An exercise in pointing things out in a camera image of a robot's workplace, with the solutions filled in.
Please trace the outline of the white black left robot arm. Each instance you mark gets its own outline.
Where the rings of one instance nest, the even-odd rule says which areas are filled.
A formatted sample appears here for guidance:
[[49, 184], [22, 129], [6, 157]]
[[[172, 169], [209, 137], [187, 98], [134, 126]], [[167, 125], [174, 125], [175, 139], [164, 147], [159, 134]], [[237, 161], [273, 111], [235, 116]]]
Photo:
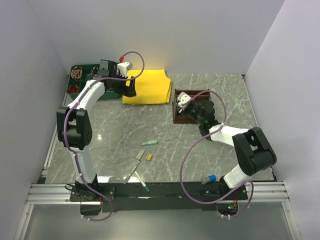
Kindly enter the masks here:
[[136, 96], [135, 79], [128, 77], [132, 67], [132, 63], [123, 58], [119, 62], [101, 60], [99, 66], [91, 68], [78, 96], [56, 112], [57, 138], [70, 153], [76, 172], [71, 191], [88, 201], [94, 201], [100, 195], [98, 177], [90, 157], [93, 130], [89, 113], [108, 91], [129, 98]]

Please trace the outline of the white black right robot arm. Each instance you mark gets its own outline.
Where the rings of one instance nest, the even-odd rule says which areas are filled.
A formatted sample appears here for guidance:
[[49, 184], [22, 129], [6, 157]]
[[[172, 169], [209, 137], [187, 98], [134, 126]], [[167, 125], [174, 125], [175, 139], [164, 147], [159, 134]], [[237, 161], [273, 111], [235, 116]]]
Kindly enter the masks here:
[[240, 183], [277, 162], [276, 154], [261, 128], [236, 128], [218, 122], [212, 101], [197, 102], [183, 93], [177, 98], [177, 107], [180, 114], [199, 124], [200, 134], [208, 141], [234, 147], [237, 165], [220, 179], [223, 183], [219, 187], [222, 198], [231, 199]]

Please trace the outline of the brown wooden desk organizer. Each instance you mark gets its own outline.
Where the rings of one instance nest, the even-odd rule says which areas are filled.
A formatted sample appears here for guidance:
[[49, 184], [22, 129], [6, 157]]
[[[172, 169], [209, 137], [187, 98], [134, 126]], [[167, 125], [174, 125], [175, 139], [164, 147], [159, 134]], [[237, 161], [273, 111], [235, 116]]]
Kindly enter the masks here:
[[193, 98], [198, 93], [202, 92], [203, 90], [190, 90], [190, 89], [175, 89], [172, 101], [172, 117], [174, 124], [197, 124], [197, 122], [189, 117], [187, 113], [191, 113], [191, 107], [195, 104], [199, 104], [201, 101], [210, 101], [211, 96], [209, 92], [202, 93], [198, 95], [193, 102], [191, 102], [184, 110], [180, 110], [178, 106], [178, 96], [184, 92], [189, 95], [190, 98]]

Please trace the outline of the yellow folded cloth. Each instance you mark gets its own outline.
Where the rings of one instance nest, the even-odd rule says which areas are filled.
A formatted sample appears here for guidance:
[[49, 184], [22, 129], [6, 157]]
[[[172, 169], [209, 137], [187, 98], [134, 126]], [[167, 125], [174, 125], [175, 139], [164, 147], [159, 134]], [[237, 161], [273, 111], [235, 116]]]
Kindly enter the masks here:
[[164, 69], [144, 70], [135, 80], [136, 96], [122, 97], [125, 105], [159, 105], [170, 101], [172, 81]]

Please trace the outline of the black patterned rolled tie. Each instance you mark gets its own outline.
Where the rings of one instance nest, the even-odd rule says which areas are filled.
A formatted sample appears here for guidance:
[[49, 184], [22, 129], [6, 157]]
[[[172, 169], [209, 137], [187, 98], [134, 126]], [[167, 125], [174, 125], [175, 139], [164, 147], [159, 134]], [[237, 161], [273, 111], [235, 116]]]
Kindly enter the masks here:
[[91, 69], [91, 74], [90, 74], [90, 78], [93, 79], [95, 77], [98, 76], [98, 70], [99, 70], [99, 67], [98, 66], [94, 66], [92, 69]]

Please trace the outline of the green compartment tray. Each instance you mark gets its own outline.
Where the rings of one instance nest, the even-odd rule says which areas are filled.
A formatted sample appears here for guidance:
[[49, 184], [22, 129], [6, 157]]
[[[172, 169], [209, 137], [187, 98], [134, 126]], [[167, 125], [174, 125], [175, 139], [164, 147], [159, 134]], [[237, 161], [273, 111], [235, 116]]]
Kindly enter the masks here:
[[[72, 80], [71, 79], [71, 76], [70, 76], [71, 70], [75, 66], [82, 67], [82, 77], [81, 77], [80, 80]], [[69, 94], [68, 88], [69, 88], [70, 85], [78, 85], [79, 86], [79, 93], [77, 93], [77, 94], [69, 94], [69, 96], [71, 97], [72, 100], [75, 100], [76, 97], [78, 97], [80, 92], [85, 89], [87, 81], [92, 79], [90, 76], [91, 76], [92, 68], [94, 66], [100, 67], [100, 64], [99, 63], [94, 63], [94, 64], [76, 64], [76, 65], [73, 65], [70, 68], [68, 86], [67, 86], [66, 92]], [[121, 97], [122, 97], [121, 94], [118, 94], [118, 93], [115, 93], [115, 92], [113, 92], [111, 90], [108, 90], [98, 100], [99, 101], [102, 101], [102, 100], [114, 100], [114, 99], [119, 99]]]

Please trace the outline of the pink brown rolled tie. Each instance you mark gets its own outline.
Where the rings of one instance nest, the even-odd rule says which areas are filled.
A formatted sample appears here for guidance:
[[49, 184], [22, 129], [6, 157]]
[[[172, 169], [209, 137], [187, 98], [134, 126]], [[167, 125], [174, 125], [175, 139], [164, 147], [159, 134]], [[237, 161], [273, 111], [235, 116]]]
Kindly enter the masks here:
[[71, 69], [70, 77], [74, 81], [79, 81], [82, 78], [83, 68], [81, 66], [75, 66]]

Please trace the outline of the red black rolled tie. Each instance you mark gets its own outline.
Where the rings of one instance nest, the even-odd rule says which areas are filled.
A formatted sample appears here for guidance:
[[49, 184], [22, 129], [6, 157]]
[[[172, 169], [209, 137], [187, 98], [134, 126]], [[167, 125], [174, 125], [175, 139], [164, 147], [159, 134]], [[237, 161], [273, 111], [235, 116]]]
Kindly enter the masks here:
[[68, 87], [69, 94], [78, 94], [79, 93], [79, 86], [77, 84], [70, 85]]

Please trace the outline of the white worn eraser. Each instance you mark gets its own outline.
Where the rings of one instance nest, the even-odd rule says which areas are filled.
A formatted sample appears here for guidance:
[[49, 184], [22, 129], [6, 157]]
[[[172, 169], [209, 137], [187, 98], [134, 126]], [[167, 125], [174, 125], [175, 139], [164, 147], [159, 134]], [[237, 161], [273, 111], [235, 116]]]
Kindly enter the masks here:
[[143, 154], [145, 153], [145, 151], [143, 149], [141, 149], [138, 154], [136, 155], [136, 159], [137, 160], [140, 160], [143, 156]]

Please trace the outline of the yellow small eraser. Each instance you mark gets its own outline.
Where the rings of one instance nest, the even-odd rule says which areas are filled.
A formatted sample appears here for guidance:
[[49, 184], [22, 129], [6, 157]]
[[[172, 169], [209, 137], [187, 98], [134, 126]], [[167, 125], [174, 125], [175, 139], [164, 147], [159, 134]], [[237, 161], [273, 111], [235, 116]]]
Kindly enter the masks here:
[[146, 160], [147, 161], [150, 161], [151, 159], [152, 159], [152, 157], [153, 157], [153, 155], [152, 154], [147, 154], [147, 156], [146, 156]]

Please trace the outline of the white green capped pen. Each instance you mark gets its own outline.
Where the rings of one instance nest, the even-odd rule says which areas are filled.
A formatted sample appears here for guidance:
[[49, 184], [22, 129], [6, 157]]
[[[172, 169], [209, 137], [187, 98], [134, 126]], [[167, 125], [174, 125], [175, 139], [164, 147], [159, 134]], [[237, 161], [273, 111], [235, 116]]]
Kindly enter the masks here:
[[143, 181], [143, 179], [142, 179], [141, 176], [138, 174], [138, 172], [135, 171], [134, 174], [135, 174], [136, 177], [138, 178], [139, 182], [142, 184], [142, 186], [143, 186], [143, 188], [145, 189], [145, 191], [146, 191], [147, 193], [149, 193], [150, 190], [149, 190], [148, 186], [147, 186], [146, 183]]

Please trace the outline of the clear blue ballpoint pen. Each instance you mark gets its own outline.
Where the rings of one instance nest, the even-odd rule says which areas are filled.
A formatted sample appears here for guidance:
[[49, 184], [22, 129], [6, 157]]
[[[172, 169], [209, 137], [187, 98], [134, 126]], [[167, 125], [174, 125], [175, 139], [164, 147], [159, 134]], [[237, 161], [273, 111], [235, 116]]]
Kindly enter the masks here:
[[137, 163], [134, 165], [133, 169], [130, 171], [130, 173], [127, 175], [127, 177], [124, 179], [123, 184], [127, 184], [130, 180], [131, 176], [134, 174], [134, 172], [137, 170], [138, 166], [140, 165], [141, 160], [138, 160]]

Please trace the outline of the aluminium frame rail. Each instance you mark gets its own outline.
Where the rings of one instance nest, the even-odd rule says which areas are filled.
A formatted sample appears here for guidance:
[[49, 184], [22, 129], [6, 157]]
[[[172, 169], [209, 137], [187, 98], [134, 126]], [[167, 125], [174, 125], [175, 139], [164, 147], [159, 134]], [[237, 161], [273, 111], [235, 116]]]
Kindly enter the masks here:
[[289, 202], [285, 184], [279, 182], [254, 182], [253, 183], [253, 203]]

